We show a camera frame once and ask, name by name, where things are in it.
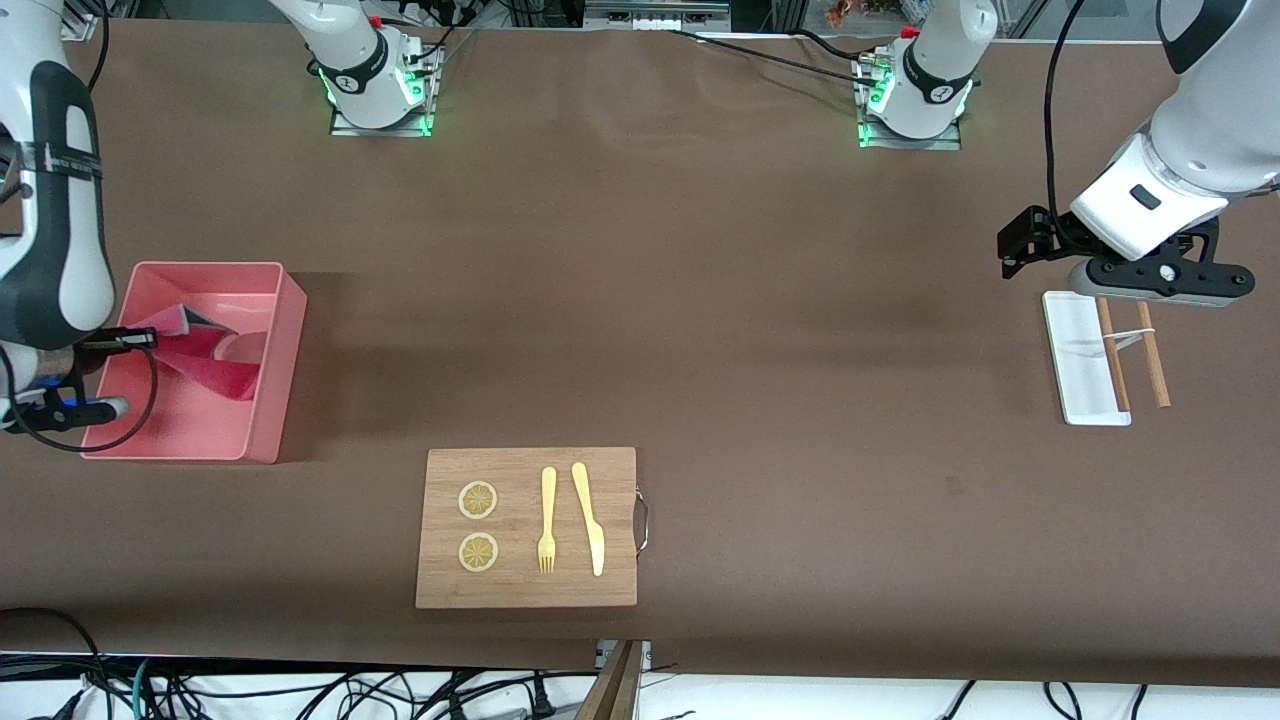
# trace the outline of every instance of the yellow knife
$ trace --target yellow knife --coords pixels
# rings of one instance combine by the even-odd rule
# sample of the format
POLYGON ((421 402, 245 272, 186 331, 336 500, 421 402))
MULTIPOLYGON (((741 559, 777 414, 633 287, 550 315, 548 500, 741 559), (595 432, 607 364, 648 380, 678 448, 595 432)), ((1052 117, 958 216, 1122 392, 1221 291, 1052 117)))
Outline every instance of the yellow knife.
POLYGON ((577 488, 577 500, 582 503, 582 518, 586 518, 586 539, 591 542, 591 573, 600 577, 604 573, 604 528, 595 521, 591 514, 591 486, 586 478, 586 465, 573 462, 573 487, 577 488))

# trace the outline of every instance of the cable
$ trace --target cable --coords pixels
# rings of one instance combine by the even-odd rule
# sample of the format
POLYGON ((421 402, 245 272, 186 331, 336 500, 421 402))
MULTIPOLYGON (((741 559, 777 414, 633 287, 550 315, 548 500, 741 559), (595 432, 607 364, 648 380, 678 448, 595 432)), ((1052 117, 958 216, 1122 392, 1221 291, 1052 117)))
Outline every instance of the cable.
POLYGON ((777 5, 774 5, 773 3, 769 3, 769 12, 765 13, 764 14, 764 19, 760 20, 760 27, 755 28, 756 33, 764 32, 765 26, 768 26, 769 20, 773 19, 774 10, 777 10, 777 5))
POLYGON ((744 53, 746 55, 751 55, 751 56, 755 56, 755 58, 762 58, 764 60, 769 60, 769 61, 773 61, 773 63, 780 63, 780 64, 783 64, 783 65, 790 65, 792 68, 799 68, 801 70, 809 70, 810 73, 818 73, 820 76, 833 77, 833 78, 837 78, 837 79, 842 79, 845 82, 851 82, 854 85, 865 85, 865 86, 873 86, 873 85, 876 85, 876 81, 873 81, 870 78, 860 78, 860 77, 854 77, 854 76, 845 74, 845 73, 837 73, 837 72, 828 70, 828 69, 824 69, 824 68, 815 68, 813 65, 806 65, 804 63, 796 63, 795 60, 787 60, 786 58, 778 58, 777 55, 768 55, 765 53, 759 53, 756 50, 751 50, 750 47, 742 47, 741 45, 732 45, 732 44, 728 44, 728 42, 722 42, 719 40, 716 40, 714 37, 703 37, 700 35, 694 35, 691 32, 685 32, 682 29, 669 29, 667 32, 671 32, 671 33, 675 33, 675 35, 680 35, 680 36, 684 36, 684 37, 691 37, 691 38, 694 38, 694 40, 696 40, 699 42, 707 42, 707 44, 710 44, 710 45, 716 45, 717 47, 724 47, 727 50, 736 50, 736 51, 744 53))
MULTIPOLYGON (((4 356, 3 347, 0 347, 0 357, 4 357, 6 365, 9 364, 9 359, 4 356)), ((13 377, 13 372, 9 373, 9 377, 10 378, 13 377)), ((9 383, 9 386, 10 386, 9 392, 12 395, 13 383, 9 383)), ((88 653, 93 657, 93 666, 97 669, 99 675, 102 679, 102 684, 105 685, 111 684, 111 675, 108 674, 106 665, 102 662, 102 653, 101 651, 97 650, 97 643, 93 642, 93 635, 88 634, 88 630, 84 629, 84 625, 81 625, 79 620, 72 618, 70 615, 63 612, 61 610, 54 610, 52 607, 26 606, 26 607, 5 607, 0 610, 0 620, 4 620, 5 618, 17 618, 19 615, 40 615, 44 618, 54 618, 67 625, 70 625, 72 629, 76 630, 76 633, 81 637, 81 639, 84 641, 84 647, 88 648, 88 653)), ((113 720, 113 717, 115 717, 114 707, 115 702, 111 701, 110 692, 108 692, 106 720, 113 720)))
POLYGON ((1133 696, 1133 706, 1129 708, 1129 720, 1138 720, 1138 708, 1142 707, 1143 698, 1147 697, 1147 684, 1138 685, 1138 694, 1133 696))
POLYGON ((100 0, 99 5, 102 8, 102 46, 97 51, 97 65, 93 67, 93 74, 88 77, 90 92, 93 92, 93 86, 97 85, 99 76, 102 74, 102 65, 106 64, 106 49, 111 44, 111 10, 108 8, 110 0, 100 0))
POLYGON ((1048 76, 1044 78, 1044 187, 1048 191, 1048 217, 1053 222, 1053 231, 1062 240, 1066 240, 1066 233, 1062 232, 1062 222, 1057 217, 1057 187, 1053 168, 1053 77, 1057 74, 1057 59, 1062 54, 1062 46, 1066 45, 1066 35, 1071 32, 1071 23, 1075 22, 1075 15, 1080 13, 1084 1, 1075 0, 1071 9, 1068 10, 1062 31, 1057 33, 1057 42, 1053 44, 1053 54, 1048 58, 1048 76))
POLYGON ((969 691, 972 691, 977 684, 978 680, 969 680, 965 683, 964 687, 960 688, 960 692, 956 693, 956 698, 951 701, 951 710, 947 710, 947 714, 938 720, 955 720, 956 712, 960 712, 960 706, 964 705, 964 698, 969 697, 969 691))
POLYGON ((1075 691, 1071 689, 1071 683, 1059 683, 1059 684, 1062 685, 1062 688, 1066 691, 1066 697, 1071 698, 1071 708, 1075 711, 1075 715, 1069 715, 1066 710, 1064 710, 1062 706, 1059 705, 1056 700, 1053 700, 1053 683, 1043 683, 1041 685, 1041 689, 1044 691, 1044 700, 1047 700, 1048 703, 1053 706, 1053 710, 1056 710, 1057 714, 1061 715, 1064 720, 1084 720, 1084 715, 1080 712, 1080 701, 1076 700, 1075 691))
POLYGON ((444 35, 442 35, 442 36, 440 36, 440 40, 436 40, 436 41, 435 41, 435 45, 431 45, 431 47, 430 47, 430 49, 429 49, 429 50, 428 50, 426 53, 422 53, 421 55, 415 55, 415 59, 419 59, 419 60, 420 60, 420 59, 422 59, 422 58, 425 58, 425 56, 430 55, 431 53, 435 53, 435 51, 436 51, 436 50, 439 50, 440 47, 444 47, 444 41, 445 41, 445 40, 448 40, 451 35, 453 35, 453 31, 454 31, 454 29, 457 29, 457 27, 458 27, 458 26, 449 26, 449 27, 448 27, 448 28, 447 28, 447 29, 444 31, 444 35))
POLYGON ((425 701, 422 701, 422 707, 417 708, 411 716, 411 720, 421 720, 433 707, 438 703, 453 696, 458 692, 465 683, 480 676, 479 670, 457 670, 443 685, 435 689, 425 701))
POLYGON ((521 8, 516 8, 513 5, 508 5, 506 0, 494 0, 494 1, 506 8, 507 10, 509 10, 511 13, 520 13, 522 15, 529 15, 530 18, 534 18, 535 15, 545 15, 553 9, 550 0, 543 0, 543 6, 539 10, 525 10, 521 8))
POLYGON ((133 693, 129 696, 132 701, 129 706, 133 707, 133 720, 142 720, 142 680, 146 678, 147 665, 151 665, 150 657, 138 662, 138 671, 133 674, 133 693))
MULTIPOLYGON (((545 679, 550 679, 550 678, 594 678, 595 675, 599 675, 599 673, 572 673, 572 671, 564 671, 564 673, 543 673, 541 678, 545 680, 545 679)), ((479 688, 471 688, 466 693, 461 693, 458 696, 458 700, 456 700, 454 702, 449 703, 448 707, 445 707, 439 714, 436 714, 431 720, 444 720, 444 717, 447 717, 453 710, 461 708, 463 705, 466 705, 467 702, 470 702, 470 701, 472 701, 472 700, 475 700, 477 697, 481 697, 481 696, 485 696, 485 694, 489 694, 489 693, 493 693, 493 692, 498 692, 500 689, 509 688, 512 685, 524 685, 525 683, 527 683, 527 682, 530 682, 532 679, 534 679, 532 675, 530 675, 527 678, 516 678, 516 679, 511 679, 511 680, 494 680, 494 682, 488 683, 485 685, 480 685, 479 688)))
POLYGON ((27 187, 26 183, 15 182, 15 183, 10 184, 9 187, 6 187, 5 190, 0 191, 0 205, 4 205, 5 202, 8 202, 10 197, 13 197, 14 195, 18 195, 18 192, 22 191, 22 190, 24 190, 26 187, 27 187))
POLYGON ((462 47, 467 44, 468 40, 471 40, 472 37, 475 37, 476 32, 479 32, 479 31, 468 29, 467 31, 467 36, 462 38, 462 42, 454 45, 453 50, 451 50, 448 55, 445 55, 444 58, 440 59, 440 68, 444 68, 444 65, 448 65, 449 60, 452 60, 453 56, 457 55, 460 50, 462 50, 462 47))
POLYGON ((54 712, 51 720, 72 720, 76 717, 76 707, 79 705, 79 698, 84 697, 84 691, 76 691, 76 694, 67 698, 67 702, 54 712))
POLYGON ((827 53, 829 53, 829 54, 832 54, 832 55, 835 55, 837 58, 842 58, 845 60, 856 60, 858 56, 861 55, 863 53, 869 53, 869 51, 872 51, 872 50, 876 49, 876 46, 872 46, 872 47, 868 47, 867 50, 860 50, 858 53, 846 53, 846 51, 841 50, 840 47, 836 47, 835 45, 827 42, 820 35, 818 35, 818 33, 815 33, 813 31, 805 29, 803 27, 797 27, 796 29, 788 32, 787 35, 792 35, 792 36, 794 35, 799 35, 801 37, 808 37, 809 40, 817 42, 818 47, 822 47, 827 53))
POLYGON ((307 701, 307 703, 305 706, 302 706, 302 710, 298 711, 297 720, 308 720, 312 715, 315 715, 316 708, 320 707, 320 703, 324 702, 324 698, 329 697, 329 693, 332 693, 333 691, 335 691, 338 688, 338 685, 346 683, 347 680, 349 680, 349 679, 352 679, 355 676, 356 676, 355 673, 346 673, 342 676, 339 676, 337 680, 334 680, 334 682, 329 683, 328 685, 320 688, 320 692, 316 693, 316 696, 312 697, 310 701, 307 701))
POLYGON ((374 693, 378 692, 383 685, 385 685, 387 683, 390 683, 397 676, 403 675, 403 674, 404 673, 392 673, 390 675, 387 675, 381 680, 378 680, 376 683, 374 683, 374 685, 370 687, 367 691, 365 691, 364 693, 361 693, 358 700, 355 700, 356 696, 351 692, 351 689, 349 689, 349 682, 348 682, 347 698, 352 698, 351 700, 351 705, 347 706, 347 711, 346 712, 339 712, 338 714, 338 720, 349 720, 351 719, 351 714, 356 710, 357 705, 360 705, 361 702, 364 702, 366 700, 372 698, 374 693))
POLYGON ((22 413, 18 410, 18 393, 17 389, 14 388, 14 386, 18 382, 18 374, 14 373, 13 363, 9 361, 9 354, 5 352, 4 346, 0 346, 0 365, 4 365, 4 372, 9 378, 9 382, 5 383, 9 391, 8 392, 9 413, 13 414, 13 419, 15 423, 18 423, 18 427, 22 429, 22 432, 31 436, 36 442, 47 447, 52 447, 54 450, 61 450, 63 452, 102 452, 106 450, 111 450, 114 447, 119 447, 133 439, 133 436, 138 434, 142 430, 142 425, 147 424, 147 420, 151 419, 151 411, 155 410, 156 407, 156 397, 160 395, 160 368, 156 365, 156 356, 151 352, 150 347, 137 346, 137 348, 141 350, 142 354, 147 356, 147 366, 151 368, 151 391, 150 391, 151 395, 147 396, 147 405, 146 407, 142 409, 142 415, 138 416, 138 421, 134 423, 133 427, 128 429, 128 432, 113 439, 111 442, 95 446, 77 447, 74 445, 65 445, 58 442, 56 439, 49 439, 45 436, 31 429, 31 425, 27 424, 27 420, 22 416, 22 413))
POLYGON ((547 697, 547 683, 543 682, 543 675, 538 670, 534 670, 534 692, 529 698, 529 714, 532 720, 543 720, 556 715, 556 706, 547 697))
MULTIPOLYGON (((186 685, 186 683, 187 683, 187 680, 182 682, 183 685, 186 685)), ((211 698, 211 700, 243 700, 243 698, 250 698, 250 697, 273 697, 273 696, 282 696, 282 694, 307 693, 307 692, 312 692, 312 691, 323 691, 326 687, 329 687, 328 683, 325 683, 323 685, 305 685, 305 687, 301 687, 301 688, 280 688, 278 691, 257 691, 257 692, 250 692, 250 693, 211 693, 211 692, 198 691, 198 689, 193 691, 191 688, 187 688, 184 692, 187 694, 189 694, 189 696, 207 697, 207 698, 211 698)))

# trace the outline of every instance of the brown tablecloth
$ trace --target brown tablecloth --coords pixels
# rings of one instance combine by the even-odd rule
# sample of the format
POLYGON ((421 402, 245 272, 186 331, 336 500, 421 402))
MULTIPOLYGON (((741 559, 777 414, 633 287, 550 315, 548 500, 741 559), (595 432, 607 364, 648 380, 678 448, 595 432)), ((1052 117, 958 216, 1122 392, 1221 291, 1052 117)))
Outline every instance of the brown tablecloth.
MULTIPOLYGON (((667 33, 483 32, 435 137, 356 140, 287 26, 113 23, 116 279, 285 264, 311 306, 283 457, 8 438, 0 601, 120 652, 580 666, 640 637, 682 671, 1277 682, 1280 206, 1224 217, 1251 297, 1153 309, 1174 406, 1139 354, 1132 428, 1065 425, 1039 293, 1070 264, 1004 282, 995 258, 1044 199, 1047 56, 993 46, 965 149, 911 154, 858 147, 840 81, 667 33), (640 605, 415 610, 428 448, 554 445, 640 448, 640 605)), ((1156 46, 1066 50, 1064 205, 1172 87, 1156 46)))

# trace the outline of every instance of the red cloth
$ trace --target red cloth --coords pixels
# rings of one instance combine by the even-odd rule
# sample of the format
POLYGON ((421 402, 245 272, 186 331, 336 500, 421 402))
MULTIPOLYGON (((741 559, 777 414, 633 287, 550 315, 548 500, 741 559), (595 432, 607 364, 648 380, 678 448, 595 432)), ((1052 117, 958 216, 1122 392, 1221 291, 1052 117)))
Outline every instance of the red cloth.
POLYGON ((214 350, 236 331, 219 325, 186 305, 174 305, 142 320, 138 327, 156 329, 156 360, 178 370, 212 392, 230 400, 253 400, 257 392, 257 363, 218 360, 214 350))

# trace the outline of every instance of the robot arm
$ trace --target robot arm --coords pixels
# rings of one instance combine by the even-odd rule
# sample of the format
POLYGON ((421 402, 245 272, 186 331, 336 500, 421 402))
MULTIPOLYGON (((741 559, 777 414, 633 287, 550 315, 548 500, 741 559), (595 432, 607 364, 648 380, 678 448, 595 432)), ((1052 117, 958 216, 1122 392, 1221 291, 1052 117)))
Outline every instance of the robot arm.
POLYGON ((0 0, 0 123, 23 215, 20 234, 0 237, 0 341, 46 351, 100 328, 115 304, 93 102, 67 68, 61 5, 0 0))
MULTIPOLYGON (((390 126, 424 102, 417 70, 436 47, 422 53, 421 40, 374 28, 358 0, 271 3, 306 38, 330 101, 352 124, 390 126)), ((87 398, 83 377, 110 355, 156 343, 152 331, 100 329, 115 291, 97 126, 88 90, 68 69, 61 12, 63 0, 0 0, 0 126, 15 147, 13 199, 23 219, 22 233, 0 236, 0 429, 8 432, 124 416, 124 398, 87 398), (64 388, 74 401, 60 397, 64 388)))
POLYGON ((1128 260, 1280 174, 1280 4, 1165 0, 1158 23, 1178 91, 1071 202, 1128 260))
POLYGON ((869 111, 904 137, 941 135, 964 111, 973 70, 996 37, 998 20, 991 0, 934 1, 919 36, 888 46, 891 74, 869 111))
POLYGON ((1213 261, 1217 215, 1280 174, 1280 3, 1161 0, 1160 35, 1178 91, 1138 128, 1057 222, 1033 206, 1000 233, 1010 278, 1027 263, 1093 259, 1084 295, 1225 306, 1253 290, 1213 261), (1199 247, 1198 258, 1188 258, 1199 247))
POLYGON ((311 50, 334 108, 353 126, 384 128, 421 105, 422 41, 389 27, 375 28, 360 0, 269 0, 311 50))

